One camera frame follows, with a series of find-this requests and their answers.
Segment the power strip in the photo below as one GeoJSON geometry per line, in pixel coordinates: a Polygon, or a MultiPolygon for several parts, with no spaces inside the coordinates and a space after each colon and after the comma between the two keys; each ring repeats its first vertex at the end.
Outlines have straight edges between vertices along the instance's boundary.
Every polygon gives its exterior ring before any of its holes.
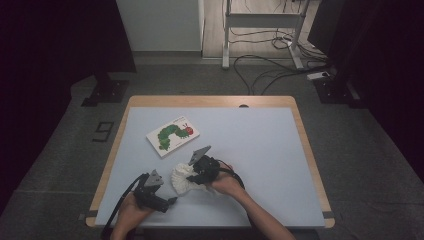
{"type": "Polygon", "coordinates": [[[330,74],[328,74],[328,72],[317,72],[317,73],[312,73],[312,74],[308,74],[306,75],[306,78],[309,81],[313,81],[313,80],[318,80],[321,78],[328,78],[330,76],[330,74]]]}

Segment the person's left hand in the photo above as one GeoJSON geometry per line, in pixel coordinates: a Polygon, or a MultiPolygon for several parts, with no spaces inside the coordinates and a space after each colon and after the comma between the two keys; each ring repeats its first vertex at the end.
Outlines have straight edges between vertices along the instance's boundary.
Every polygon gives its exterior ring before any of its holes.
{"type": "Polygon", "coordinates": [[[113,228],[111,239],[125,239],[129,231],[136,228],[154,211],[148,207],[139,208],[134,194],[130,192],[119,207],[118,220],[113,228]]]}

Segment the white wall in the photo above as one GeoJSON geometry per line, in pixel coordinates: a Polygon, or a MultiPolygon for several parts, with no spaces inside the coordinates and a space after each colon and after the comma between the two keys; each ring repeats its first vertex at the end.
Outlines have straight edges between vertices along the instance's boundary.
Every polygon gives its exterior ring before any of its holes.
{"type": "Polygon", "coordinates": [[[201,51],[203,0],[117,0],[132,51],[201,51]]]}

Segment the book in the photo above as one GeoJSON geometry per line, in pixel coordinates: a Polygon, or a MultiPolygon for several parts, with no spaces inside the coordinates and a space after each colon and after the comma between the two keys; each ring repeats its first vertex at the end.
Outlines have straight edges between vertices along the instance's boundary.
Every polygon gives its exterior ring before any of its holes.
{"type": "Polygon", "coordinates": [[[163,158],[200,135],[184,116],[181,116],[147,134],[147,139],[163,158]]]}

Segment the caterpillar illustration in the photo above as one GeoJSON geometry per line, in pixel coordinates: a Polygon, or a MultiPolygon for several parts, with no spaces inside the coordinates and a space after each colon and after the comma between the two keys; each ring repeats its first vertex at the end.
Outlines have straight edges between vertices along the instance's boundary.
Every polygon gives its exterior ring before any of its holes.
{"type": "Polygon", "coordinates": [[[189,127],[187,123],[183,125],[184,129],[181,129],[175,124],[171,124],[167,126],[166,128],[163,128],[159,134],[159,149],[168,151],[169,145],[171,143],[171,139],[169,139],[169,136],[171,134],[177,135],[180,138],[188,138],[190,135],[193,135],[193,128],[189,127]]]}

